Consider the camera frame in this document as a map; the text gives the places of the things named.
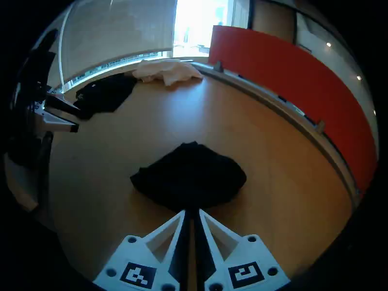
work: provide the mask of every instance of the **crumpled white fabric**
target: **crumpled white fabric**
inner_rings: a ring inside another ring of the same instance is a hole
[[[163,80],[166,86],[177,81],[186,81],[191,77],[203,78],[192,64],[181,62],[179,59],[143,60],[132,74],[143,82],[150,82],[154,79]]]

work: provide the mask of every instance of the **wooden table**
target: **wooden table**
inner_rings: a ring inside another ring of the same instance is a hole
[[[237,198],[206,211],[240,235],[258,234],[289,277],[310,266],[351,215],[326,158],[261,103],[209,77],[172,88],[138,83],[115,113],[81,122],[77,134],[55,134],[50,207],[79,272],[93,280],[124,236],[144,236],[174,215],[138,193],[129,178],[191,141],[233,158],[247,175]]]

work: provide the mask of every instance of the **orange panel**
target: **orange panel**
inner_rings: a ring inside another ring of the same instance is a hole
[[[214,26],[209,63],[269,88],[318,123],[348,163],[364,193],[377,157],[368,121],[346,85],[323,63],[277,37],[228,26]]]

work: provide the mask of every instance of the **roller blind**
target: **roller blind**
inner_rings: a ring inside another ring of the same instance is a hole
[[[249,0],[235,0],[232,26],[247,28],[249,18]]]
[[[100,64],[173,47],[177,0],[83,0],[73,6],[62,40],[67,82]]]

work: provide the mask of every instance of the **crumpled black fabric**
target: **crumpled black fabric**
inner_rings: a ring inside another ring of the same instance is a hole
[[[140,168],[130,179],[139,192],[179,212],[230,201],[245,184],[246,175],[233,159],[192,142]]]
[[[76,93],[75,115],[90,119],[95,113],[114,112],[132,93],[137,79],[124,73],[115,74],[87,84]]]

